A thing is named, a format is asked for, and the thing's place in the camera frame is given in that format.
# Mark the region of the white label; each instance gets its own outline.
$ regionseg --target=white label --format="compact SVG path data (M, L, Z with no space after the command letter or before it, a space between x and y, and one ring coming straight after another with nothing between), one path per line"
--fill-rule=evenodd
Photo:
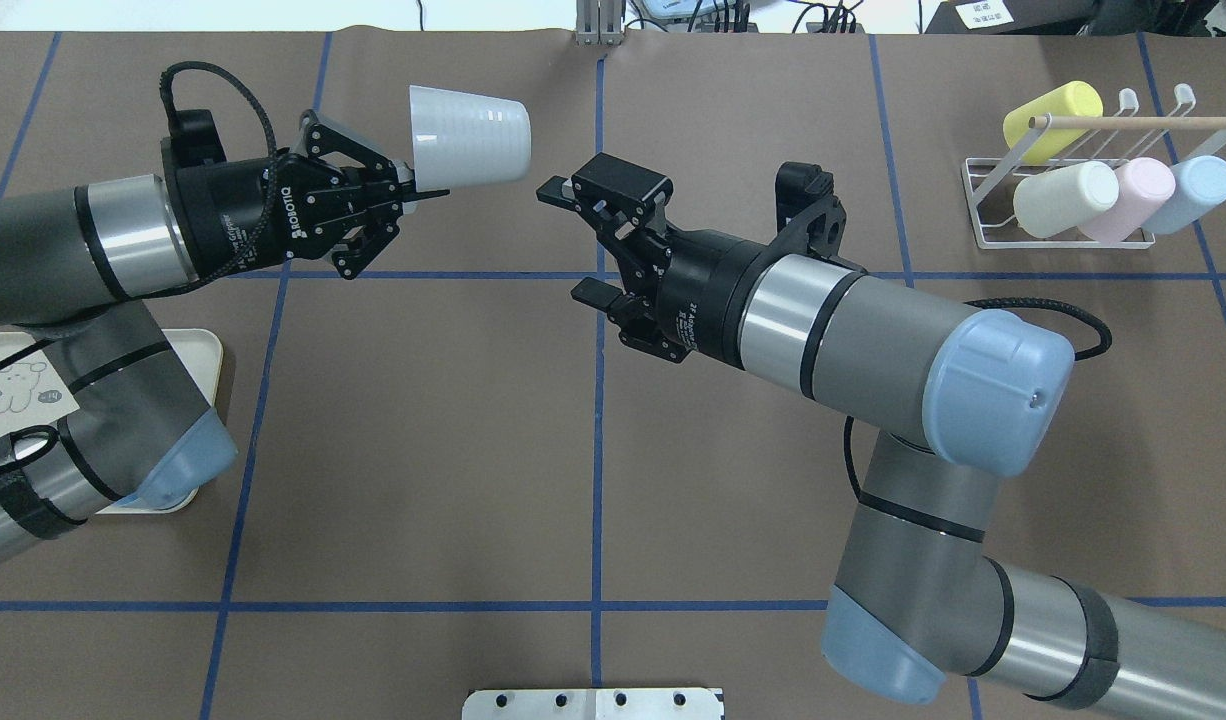
M977 2L956 5L955 12L960 13L964 26L970 29L1011 22L1011 15L1003 0L978 0Z

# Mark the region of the white mounting plate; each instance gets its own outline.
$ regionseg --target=white mounting plate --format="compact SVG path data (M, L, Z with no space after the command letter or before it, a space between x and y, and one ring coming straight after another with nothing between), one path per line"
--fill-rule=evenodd
M969 218L970 222L973 223L973 238L978 242L980 249L1038 250L1052 248L1084 250L1145 250L1154 245L1154 243L1156 243L1156 236L1144 231L1143 228L1134 231L1133 234L1129 236L1129 240L1097 242L1084 237L1075 228L1057 233L1049 238L1038 238L1018 227L1018 222L1015 220L1003 222L1003 218L1009 218L1011 215L1011 189L1015 188L1022 178L1042 173L1048 168L1075 166L1085 163L1085 161L1086 159L1049 159L1048 163L1043 166L1019 166L1013 173L1007 175L1005 179L1002 179L998 186L992 188L991 193L987 193L987 197L984 197L982 204L975 209L973 191L977 190L980 183L982 183L987 174L996 169L996 166L1000 163L1000 158L966 158L964 164L960 166L960 179L964 182L965 201L969 201ZM999 218L994 220L994 223L1002 222L1002 224L992 227L993 223L984 222L983 215L988 215L987 220Z
M677 705L677 695L683 705ZM559 705L557 698L563 698ZM479 691L462 720L723 720L718 688Z
M188 367L191 379L196 381L200 393L204 394L210 405L217 397L217 381L221 379L221 341L213 332L206 329L169 329L164 331L166 340L179 359ZM0 332L0 359L9 357L20 350L29 346L32 337L27 332ZM11 431L28 427L28 424L49 424L60 419L64 415L70 415L78 410L75 400L61 378L56 377L56 370L51 368L49 357L43 351L28 354L20 359L22 373L11 378L9 386L0 388L0 437ZM22 402L5 402L5 389L20 394ZM139 505L136 496L125 497L115 505L105 507L98 514L110 515L162 515L166 511L177 511L188 505L196 497L196 491L183 498L173 507L143 507Z

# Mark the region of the robotic arm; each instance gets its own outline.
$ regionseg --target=robotic arm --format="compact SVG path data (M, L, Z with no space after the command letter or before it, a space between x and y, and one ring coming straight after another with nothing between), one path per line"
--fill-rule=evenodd
M623 288L573 298L628 347L715 357L877 424L821 650L846 678L933 702L946 673L1123 718L1226 718L1226 633L982 556L1000 478L1032 460L1070 343L1004 310L873 278L839 256L832 177L786 163L767 247L664 218L668 178L596 155L541 201L576 211Z
M170 82L188 69L218 74L246 97L266 132L267 158L227 159L210 110L175 108ZM425 92L445 94L441 109L473 115L473 96ZM170 131L161 142L164 179L0 200L0 325L37 337L29 351L45 351L81 407L55 424L0 438L0 562L135 491L168 507L237 455L141 299L292 258L324 258L340 277L356 278L414 202L449 193L422 186L407 164L315 110L302 114L297 142L277 150L265 110L216 65L169 67L161 98ZM465 172L459 163L479 159L444 159L424 148L432 177L463 170L457 184L473 184L474 173L479 182L524 175L527 113L517 102L490 102L514 113L499 131L512 158L498 152L503 167ZM503 110L494 115L500 120ZM449 135L473 140L474 118L443 121ZM330 155L347 163L330 163Z

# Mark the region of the cup rack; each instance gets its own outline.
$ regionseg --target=cup rack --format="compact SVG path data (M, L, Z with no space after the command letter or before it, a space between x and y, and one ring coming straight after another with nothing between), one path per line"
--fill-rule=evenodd
M1011 191L1022 178L1047 173L1056 168L1085 163L1089 159L1101 159L1111 168L1119 168L1129 159L1140 158L1156 145L1166 132L1171 131L1213 131L1184 159L1198 155L1215 155L1226 145L1226 117L1190 117L1195 108L1195 94L1189 85L1175 87L1175 109L1161 118L1137 117L1140 109L1138 94L1130 88L1121 91L1121 108L1116 114L1102 118L1084 118L1072 115L1043 114L1030 118L1026 135L1011 147L1003 158L966 158L961 167L964 195L969 200L969 217L973 222L973 237L983 250L1000 249L1076 249L1084 247L1100 250L1143 250L1154 245L1156 237L1144 229L1138 229L1129 240L1102 243L1090 240L1075 228L1060 232L1051 238L1032 237L1018 227L1016 215L1011 211ZM1025 166L1022 157L1026 151L1043 137L1051 129L1081 129L1084 135L1067 146L1060 155L1042 164ZM1137 142L1117 156L1105 155L1111 141L1119 132L1141 132ZM1101 144L1092 152L1084 152L1083 158L1074 155L1083 147Z

